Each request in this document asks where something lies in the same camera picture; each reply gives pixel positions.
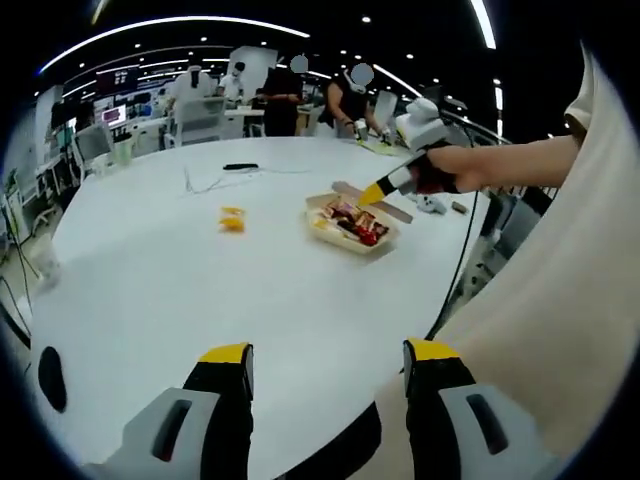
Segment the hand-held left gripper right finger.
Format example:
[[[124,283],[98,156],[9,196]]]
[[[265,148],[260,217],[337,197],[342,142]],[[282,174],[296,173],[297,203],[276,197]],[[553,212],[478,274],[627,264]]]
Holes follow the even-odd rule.
[[[555,456],[534,418],[475,381],[446,344],[403,344],[406,428],[416,479],[550,479]]]

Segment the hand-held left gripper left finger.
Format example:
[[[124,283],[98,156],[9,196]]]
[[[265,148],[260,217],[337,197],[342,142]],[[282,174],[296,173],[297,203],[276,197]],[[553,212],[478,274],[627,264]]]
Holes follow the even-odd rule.
[[[215,347],[181,388],[169,388],[125,426],[122,479],[246,479],[253,432],[253,345]]]

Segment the person's right hand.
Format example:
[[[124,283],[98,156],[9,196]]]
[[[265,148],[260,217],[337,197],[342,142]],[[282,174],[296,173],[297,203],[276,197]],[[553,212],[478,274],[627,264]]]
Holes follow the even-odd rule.
[[[421,180],[422,193],[464,194],[490,186],[490,176],[480,148],[448,145],[432,148],[426,156],[435,169],[446,173],[448,177],[444,183],[441,182],[442,176]]]

